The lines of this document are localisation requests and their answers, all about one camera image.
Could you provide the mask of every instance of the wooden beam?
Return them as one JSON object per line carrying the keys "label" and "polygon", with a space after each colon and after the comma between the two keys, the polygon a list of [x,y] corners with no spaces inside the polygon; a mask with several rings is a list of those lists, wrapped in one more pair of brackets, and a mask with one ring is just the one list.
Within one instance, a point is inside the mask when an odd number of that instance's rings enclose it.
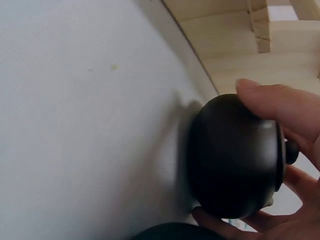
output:
{"label": "wooden beam", "polygon": [[247,0],[259,53],[270,53],[270,19],[267,0]]}
{"label": "wooden beam", "polygon": [[290,0],[299,20],[320,20],[319,1],[317,0]]}
{"label": "wooden beam", "polygon": [[247,10],[246,0],[163,0],[178,22]]}

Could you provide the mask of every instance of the wooden board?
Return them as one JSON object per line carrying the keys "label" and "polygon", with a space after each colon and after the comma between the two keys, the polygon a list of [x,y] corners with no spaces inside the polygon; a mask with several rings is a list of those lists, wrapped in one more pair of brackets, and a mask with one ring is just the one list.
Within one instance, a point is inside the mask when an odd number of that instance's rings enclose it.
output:
{"label": "wooden board", "polygon": [[[218,0],[164,2],[173,16],[178,15],[178,24],[220,94],[234,93],[239,78],[266,85],[285,84],[320,94],[320,21],[268,23],[270,52],[259,53],[261,46],[256,42],[257,32],[252,31],[247,9],[234,11],[230,6],[226,10],[225,5],[210,9],[221,3]],[[192,9],[202,12],[192,15]]]}

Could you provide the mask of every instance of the black object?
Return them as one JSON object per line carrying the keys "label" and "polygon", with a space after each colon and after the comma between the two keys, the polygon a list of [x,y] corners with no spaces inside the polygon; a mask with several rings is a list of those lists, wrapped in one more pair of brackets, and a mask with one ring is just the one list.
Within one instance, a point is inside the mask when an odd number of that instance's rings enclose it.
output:
{"label": "black object", "polygon": [[213,231],[184,223],[166,223],[140,233],[132,240],[225,240]]}
{"label": "black object", "polygon": [[298,146],[281,127],[254,115],[236,94],[206,104],[191,124],[187,170],[193,195],[208,213],[238,219],[262,209],[283,183]]}

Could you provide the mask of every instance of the fingernail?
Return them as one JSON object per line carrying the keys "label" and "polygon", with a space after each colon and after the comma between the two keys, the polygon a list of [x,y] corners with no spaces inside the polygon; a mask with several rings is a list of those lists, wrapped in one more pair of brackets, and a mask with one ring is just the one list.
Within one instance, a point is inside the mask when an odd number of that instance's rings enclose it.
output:
{"label": "fingernail", "polygon": [[241,78],[236,81],[236,87],[241,89],[254,89],[260,86],[256,81],[252,81],[246,78]]}

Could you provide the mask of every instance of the finger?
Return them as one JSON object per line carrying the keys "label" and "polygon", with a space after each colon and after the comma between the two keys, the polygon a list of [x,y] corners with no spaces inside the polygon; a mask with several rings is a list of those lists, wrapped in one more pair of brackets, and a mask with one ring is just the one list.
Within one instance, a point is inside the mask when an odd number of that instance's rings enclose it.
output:
{"label": "finger", "polygon": [[261,86],[248,79],[237,82],[240,100],[263,119],[281,125],[312,143],[320,134],[320,96],[284,85]]}
{"label": "finger", "polygon": [[296,144],[298,144],[300,152],[303,153],[303,155],[305,155],[310,160],[310,162],[316,167],[317,163],[313,154],[314,144],[309,140],[305,139],[303,136],[300,136],[299,134],[293,132],[287,127],[283,127],[283,131],[285,138],[294,141]]}
{"label": "finger", "polygon": [[196,207],[192,211],[192,215],[201,227],[214,231],[226,240],[256,240],[260,236],[259,233],[241,231],[221,219],[209,215],[201,207]]}
{"label": "finger", "polygon": [[289,221],[289,215],[272,216],[266,212],[258,211],[257,213],[242,218],[246,224],[257,230],[259,233],[264,233],[276,226]]}
{"label": "finger", "polygon": [[288,165],[285,169],[284,183],[305,203],[314,196],[318,181],[304,171]]}

